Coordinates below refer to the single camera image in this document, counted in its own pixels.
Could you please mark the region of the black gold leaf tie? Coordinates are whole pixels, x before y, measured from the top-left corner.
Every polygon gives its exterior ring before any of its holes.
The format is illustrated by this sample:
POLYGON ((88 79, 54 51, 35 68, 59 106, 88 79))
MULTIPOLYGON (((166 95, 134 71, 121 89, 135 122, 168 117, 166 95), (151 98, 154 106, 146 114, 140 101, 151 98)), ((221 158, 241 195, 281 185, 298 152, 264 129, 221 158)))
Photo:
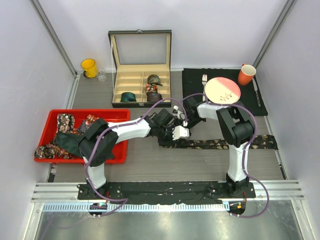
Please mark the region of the black gold leaf tie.
MULTIPOLYGON (((174 142, 160 143, 161 147, 172 149, 198 150, 228 150, 229 145, 224 139, 191 140, 178 139, 174 142)), ((273 135, 262 134, 255 137, 250 144, 252 150, 278 150, 278 144, 273 135)))

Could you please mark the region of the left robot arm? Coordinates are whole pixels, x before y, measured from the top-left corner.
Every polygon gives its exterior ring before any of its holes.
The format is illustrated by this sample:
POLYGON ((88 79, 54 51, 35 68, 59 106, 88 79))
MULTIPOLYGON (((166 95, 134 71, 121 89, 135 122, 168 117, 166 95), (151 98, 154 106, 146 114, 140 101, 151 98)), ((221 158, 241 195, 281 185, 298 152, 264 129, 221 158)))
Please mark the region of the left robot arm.
POLYGON ((87 182, 90 184, 89 194, 97 200, 106 195, 104 164, 116 144, 147 137, 171 140, 168 126, 173 120, 174 116, 166 109, 131 121, 116 123, 96 120, 78 142, 79 152, 85 162, 87 182))

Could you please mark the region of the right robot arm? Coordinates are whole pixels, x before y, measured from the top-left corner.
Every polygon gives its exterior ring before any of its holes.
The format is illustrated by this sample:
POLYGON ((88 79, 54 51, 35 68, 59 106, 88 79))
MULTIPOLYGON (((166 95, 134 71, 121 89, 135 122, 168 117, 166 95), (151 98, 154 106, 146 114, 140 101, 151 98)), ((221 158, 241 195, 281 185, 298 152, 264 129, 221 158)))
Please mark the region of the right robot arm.
POLYGON ((230 197, 241 196, 249 186, 248 151, 256 137, 255 118, 242 102, 217 104, 198 102, 193 96, 183 100, 188 126, 193 127, 201 120, 217 120, 222 136, 229 149, 229 167, 226 173, 225 192, 230 197))

